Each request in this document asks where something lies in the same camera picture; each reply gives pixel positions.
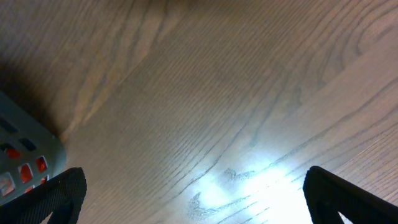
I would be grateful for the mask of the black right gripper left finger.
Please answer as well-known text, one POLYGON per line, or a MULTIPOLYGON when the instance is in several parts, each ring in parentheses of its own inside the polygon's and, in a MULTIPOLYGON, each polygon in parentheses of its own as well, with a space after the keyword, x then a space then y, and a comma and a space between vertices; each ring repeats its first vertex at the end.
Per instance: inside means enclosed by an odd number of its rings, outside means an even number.
POLYGON ((81 167, 73 167, 1 206, 1 223, 74 224, 87 191, 81 167))

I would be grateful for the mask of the grey plastic laundry basket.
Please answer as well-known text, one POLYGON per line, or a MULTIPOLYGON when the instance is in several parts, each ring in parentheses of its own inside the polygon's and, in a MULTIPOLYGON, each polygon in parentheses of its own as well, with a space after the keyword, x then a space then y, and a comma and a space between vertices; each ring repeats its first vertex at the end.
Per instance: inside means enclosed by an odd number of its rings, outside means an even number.
POLYGON ((1 93, 1 174, 10 173, 16 186, 15 191, 1 196, 1 205, 59 175, 64 170, 66 159, 65 148, 60 140, 1 93), (20 158, 11 159, 6 155, 6 149, 16 149, 21 154, 20 158), (47 170, 43 173, 39 172, 35 163, 41 156, 47 161, 47 170), (30 165, 34 177, 23 184, 18 167, 26 163, 30 165))

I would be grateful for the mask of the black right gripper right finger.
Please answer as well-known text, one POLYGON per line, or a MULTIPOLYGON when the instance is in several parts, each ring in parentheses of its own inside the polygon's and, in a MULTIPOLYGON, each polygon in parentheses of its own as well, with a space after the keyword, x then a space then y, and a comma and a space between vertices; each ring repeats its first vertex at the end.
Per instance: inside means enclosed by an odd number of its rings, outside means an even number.
POLYGON ((306 173, 303 192, 314 224, 397 223, 397 206, 357 187, 331 172, 312 166, 306 173))

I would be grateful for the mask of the orange spaghetti pasta package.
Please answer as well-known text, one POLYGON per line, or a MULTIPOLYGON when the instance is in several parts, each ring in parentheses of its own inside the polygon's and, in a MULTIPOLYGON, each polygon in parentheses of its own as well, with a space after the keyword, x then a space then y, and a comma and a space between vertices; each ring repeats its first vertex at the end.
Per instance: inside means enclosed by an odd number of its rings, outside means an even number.
MULTIPOLYGON (((20 152, 16 149, 6 149, 5 153, 11 159, 18 159, 21 156, 20 152)), ((38 157, 35 163, 40 173, 43 173, 47 170, 47 161, 45 160, 44 156, 38 157)), ((28 163, 18 167, 18 171, 23 184, 28 183, 34 177, 32 169, 28 163)), ((5 197, 15 190, 16 186, 10 173, 1 174, 1 196, 5 197)))

